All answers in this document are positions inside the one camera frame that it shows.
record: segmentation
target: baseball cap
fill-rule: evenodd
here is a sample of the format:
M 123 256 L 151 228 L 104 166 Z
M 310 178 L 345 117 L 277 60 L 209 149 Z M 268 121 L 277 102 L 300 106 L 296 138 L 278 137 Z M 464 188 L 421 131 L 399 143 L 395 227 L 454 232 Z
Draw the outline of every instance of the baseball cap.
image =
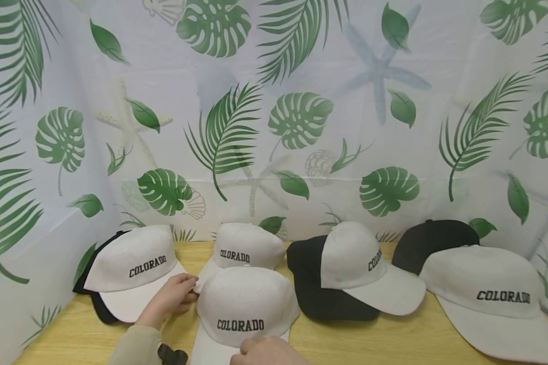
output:
M 94 252 L 74 292 L 91 295 L 102 322 L 134 323 L 166 281 L 185 272 L 169 226 L 135 228 Z
M 428 257 L 420 277 L 456 330 L 492 357 L 548 364 L 548 319 L 536 269 L 509 250 L 478 245 Z
M 394 249 L 392 265 L 418 275 L 431 254 L 472 245 L 479 245 L 479 235 L 467 223 L 429 219 L 404 232 Z
M 321 288 L 321 256 L 327 235 L 290 243 L 288 268 L 302 312 L 311 319 L 374 320 L 380 311 L 342 290 Z
M 191 365 L 229 365 L 244 339 L 275 336 L 289 341 L 300 309 L 286 277 L 265 268 L 238 266 L 205 282 L 197 312 L 200 323 Z
M 327 236 L 321 253 L 321 288 L 340 289 L 389 314 L 414 312 L 424 299 L 424 282 L 382 256 L 378 241 L 366 226 L 339 223 Z
M 193 291 L 201 293 L 205 281 L 225 268 L 250 265 L 274 269 L 285 252 L 282 240 L 262 227 L 251 223 L 224 223 L 217 230 L 213 256 L 201 269 Z

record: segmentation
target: black object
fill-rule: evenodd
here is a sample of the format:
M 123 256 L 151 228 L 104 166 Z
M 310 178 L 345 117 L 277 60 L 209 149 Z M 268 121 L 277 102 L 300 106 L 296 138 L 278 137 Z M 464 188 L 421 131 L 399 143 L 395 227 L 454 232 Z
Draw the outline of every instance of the black object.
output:
M 158 353 L 162 365 L 186 365 L 187 360 L 189 360 L 189 355 L 186 352 L 173 350 L 166 343 L 161 343 L 156 353 Z
M 91 296 L 93 308 L 97 314 L 97 318 L 99 318 L 101 322 L 105 323 L 106 325 L 111 325 L 113 323 L 116 323 L 118 319 L 108 310 L 108 308 L 104 304 L 104 301 L 101 299 L 101 296 L 99 295 L 98 292 L 84 289 L 83 286 L 85 285 L 85 280 L 88 277 L 89 270 L 91 270 L 93 266 L 93 262 L 95 261 L 95 258 L 97 257 L 97 254 L 100 253 L 105 246 L 108 246 L 110 242 L 114 241 L 116 238 L 120 237 L 121 235 L 127 232 L 129 231 L 117 231 L 116 234 L 112 236 L 112 238 L 108 239 L 106 242 L 104 242 L 104 244 L 98 247 L 97 250 L 95 250 L 95 252 L 89 258 L 89 262 L 85 266 L 85 270 L 83 270 L 83 273 L 81 273 L 81 276 L 79 276 L 77 283 L 75 283 L 75 286 L 73 287 L 74 293 Z
M 392 265 L 418 275 L 431 254 L 479 244 L 477 232 L 464 222 L 428 219 L 404 232 L 394 249 Z
M 319 320 L 374 320 L 380 311 L 339 289 L 321 288 L 321 255 L 327 236 L 290 244 L 288 268 L 294 274 L 298 306 L 306 316 Z

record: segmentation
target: beige sleeve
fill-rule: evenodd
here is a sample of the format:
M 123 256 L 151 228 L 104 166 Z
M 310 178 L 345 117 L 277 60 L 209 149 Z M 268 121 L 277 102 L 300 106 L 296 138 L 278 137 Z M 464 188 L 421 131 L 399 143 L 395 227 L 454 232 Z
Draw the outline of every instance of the beige sleeve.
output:
M 156 328 L 133 325 L 116 343 L 108 365 L 162 365 L 157 353 L 160 345 Z

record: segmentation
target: table surface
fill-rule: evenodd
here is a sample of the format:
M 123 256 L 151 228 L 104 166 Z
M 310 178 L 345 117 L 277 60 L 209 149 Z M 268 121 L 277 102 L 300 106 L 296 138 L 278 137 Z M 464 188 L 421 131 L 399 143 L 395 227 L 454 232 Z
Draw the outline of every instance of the table surface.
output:
M 177 257 L 191 274 L 201 271 L 213 253 L 211 242 L 179 242 Z M 382 243 L 391 259 L 393 243 Z M 286 260 L 277 271 L 293 280 Z M 192 353 L 198 316 L 194 308 L 170 319 L 162 340 Z M 129 325 L 105 325 L 89 296 L 77 295 L 24 350 L 15 365 L 102 365 Z M 315 322 L 304 314 L 294 322 L 290 343 L 315 365 L 370 364 L 524 364 L 488 357 L 473 349 L 455 330 L 432 293 L 416 312 L 400 317 L 382 313 L 372 322 Z

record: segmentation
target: hand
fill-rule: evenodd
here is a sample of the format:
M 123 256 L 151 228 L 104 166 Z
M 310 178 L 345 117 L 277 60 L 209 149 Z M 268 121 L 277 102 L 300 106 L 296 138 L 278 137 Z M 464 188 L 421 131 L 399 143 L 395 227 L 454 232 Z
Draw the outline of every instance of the hand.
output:
M 160 330 L 171 315 L 188 311 L 190 303 L 197 298 L 191 289 L 198 279 L 187 273 L 171 276 L 148 302 L 135 324 Z
M 310 365 L 288 342 L 279 337 L 246 339 L 229 365 Z

